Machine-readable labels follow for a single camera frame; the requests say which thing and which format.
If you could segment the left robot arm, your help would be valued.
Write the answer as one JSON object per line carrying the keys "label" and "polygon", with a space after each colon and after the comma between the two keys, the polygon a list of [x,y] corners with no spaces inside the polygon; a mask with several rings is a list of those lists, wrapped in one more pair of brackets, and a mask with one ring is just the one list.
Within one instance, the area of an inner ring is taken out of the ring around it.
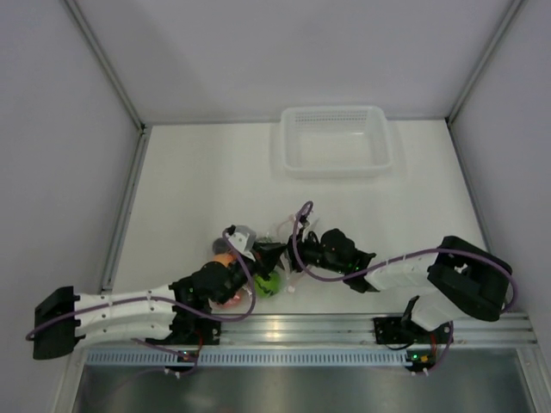
{"label": "left robot arm", "polygon": [[285,249],[283,243],[265,242],[231,247],[227,264],[207,262],[187,277],[140,292],[93,295],[60,287],[34,309],[34,328],[26,336],[32,356],[52,360],[76,348],[133,339],[151,345],[211,342],[221,324],[252,313],[223,317],[211,305],[223,305],[242,287],[252,287],[257,275],[268,278]]}

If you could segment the green fake apple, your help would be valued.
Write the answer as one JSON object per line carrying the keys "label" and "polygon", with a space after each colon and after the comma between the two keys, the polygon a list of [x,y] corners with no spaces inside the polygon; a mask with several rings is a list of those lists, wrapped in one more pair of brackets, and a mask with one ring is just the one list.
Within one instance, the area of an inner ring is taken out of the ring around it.
{"label": "green fake apple", "polygon": [[254,276],[255,291],[261,298],[268,298],[278,294],[282,289],[282,278],[278,272],[272,271],[265,280],[260,275]]}

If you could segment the dark purple fake plum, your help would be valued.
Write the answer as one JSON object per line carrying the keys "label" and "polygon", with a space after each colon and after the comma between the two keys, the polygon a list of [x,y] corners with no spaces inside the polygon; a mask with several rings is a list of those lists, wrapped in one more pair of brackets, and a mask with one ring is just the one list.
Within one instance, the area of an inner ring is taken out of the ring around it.
{"label": "dark purple fake plum", "polygon": [[213,243],[212,243],[212,252],[215,256],[220,255],[220,254],[227,254],[230,251],[231,251],[231,249],[228,246],[228,243],[222,237],[216,238],[213,241]]}

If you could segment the orange peach fake fruit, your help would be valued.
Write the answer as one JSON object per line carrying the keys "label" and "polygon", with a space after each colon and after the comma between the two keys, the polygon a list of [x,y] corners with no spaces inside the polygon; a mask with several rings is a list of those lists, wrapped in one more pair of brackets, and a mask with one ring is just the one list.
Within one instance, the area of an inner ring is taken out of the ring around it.
{"label": "orange peach fake fruit", "polygon": [[225,268],[229,268],[236,262],[236,257],[230,253],[221,253],[214,255],[213,262],[217,262]]}

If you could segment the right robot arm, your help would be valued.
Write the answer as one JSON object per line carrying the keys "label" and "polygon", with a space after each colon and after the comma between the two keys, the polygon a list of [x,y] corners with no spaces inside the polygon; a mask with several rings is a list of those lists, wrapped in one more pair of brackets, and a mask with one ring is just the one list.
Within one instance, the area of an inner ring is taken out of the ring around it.
{"label": "right robot arm", "polygon": [[373,264],[375,254],[359,250],[339,229],[317,236],[303,229],[288,239],[294,272],[321,268],[357,293],[420,288],[401,321],[403,334],[423,341],[433,330],[469,316],[495,322],[505,310],[512,287],[511,266],[456,236],[445,237],[435,249],[420,250]]}

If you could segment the clear zip top bag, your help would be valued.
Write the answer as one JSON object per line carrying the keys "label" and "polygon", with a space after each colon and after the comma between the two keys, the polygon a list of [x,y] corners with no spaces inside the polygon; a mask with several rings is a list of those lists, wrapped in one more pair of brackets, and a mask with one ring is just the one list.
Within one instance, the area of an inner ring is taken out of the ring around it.
{"label": "clear zip top bag", "polygon": [[[272,225],[270,229],[262,235],[257,235],[256,241],[260,244],[280,243],[288,241],[291,235],[292,227],[295,222],[293,215],[289,215],[287,219],[281,223]],[[212,254],[215,262],[220,262],[226,268],[236,263],[238,270],[241,266],[238,263],[236,255],[228,247],[227,242],[223,237],[216,238],[212,243]],[[303,276],[302,273],[297,273],[292,270],[290,256],[287,250],[283,251],[277,260],[274,267],[268,272],[262,274],[252,272],[254,288],[251,289],[248,281],[242,287],[236,290],[235,294],[224,303],[210,299],[209,305],[217,310],[229,310],[240,307],[241,305],[251,302],[252,294],[255,293],[257,300],[270,299],[282,291],[293,293],[295,285]]]}

